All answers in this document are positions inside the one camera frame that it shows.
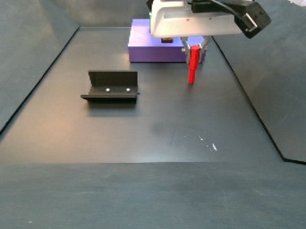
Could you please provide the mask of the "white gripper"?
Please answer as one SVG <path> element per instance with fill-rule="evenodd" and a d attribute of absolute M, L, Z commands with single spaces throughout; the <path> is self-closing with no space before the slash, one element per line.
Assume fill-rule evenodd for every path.
<path fill-rule="evenodd" d="M 228 13 L 192 13 L 187 0 L 152 0 L 151 34 L 156 38 L 180 38 L 185 62 L 189 62 L 188 37 L 203 36 L 199 63 L 204 62 L 209 36 L 239 34 L 242 31 Z"/>

